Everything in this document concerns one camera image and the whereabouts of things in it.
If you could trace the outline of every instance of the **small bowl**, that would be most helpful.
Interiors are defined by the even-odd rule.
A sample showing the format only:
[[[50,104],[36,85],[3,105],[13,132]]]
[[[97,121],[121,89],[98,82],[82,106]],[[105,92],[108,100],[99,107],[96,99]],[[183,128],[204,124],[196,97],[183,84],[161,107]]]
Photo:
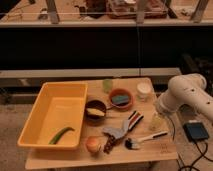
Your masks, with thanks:
[[[112,98],[114,96],[117,95],[127,95],[129,97],[129,102],[128,103],[124,103],[124,104],[114,104],[112,101]],[[111,106],[120,109],[120,110],[129,110],[132,105],[133,105],[133,97],[132,94],[126,90],[126,89],[122,89],[122,88],[117,88],[117,89],[113,89],[110,93],[109,93],[109,103]]]
[[[104,112],[105,115],[104,116],[89,115],[87,112],[87,108],[98,109],[98,110]],[[100,100],[91,100],[91,101],[87,102],[86,106],[85,106],[86,117],[87,117],[87,119],[89,119],[93,122],[99,122],[99,121],[104,120],[106,117],[106,111],[107,111],[106,105]]]

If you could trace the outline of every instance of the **green vegetable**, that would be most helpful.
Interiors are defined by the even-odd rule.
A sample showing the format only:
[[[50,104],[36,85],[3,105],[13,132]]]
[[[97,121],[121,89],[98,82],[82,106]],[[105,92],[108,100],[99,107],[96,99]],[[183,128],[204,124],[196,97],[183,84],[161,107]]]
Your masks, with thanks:
[[[56,144],[58,140],[64,135],[67,131],[75,131],[72,127],[65,127],[62,130],[60,130],[49,142],[49,144]]]

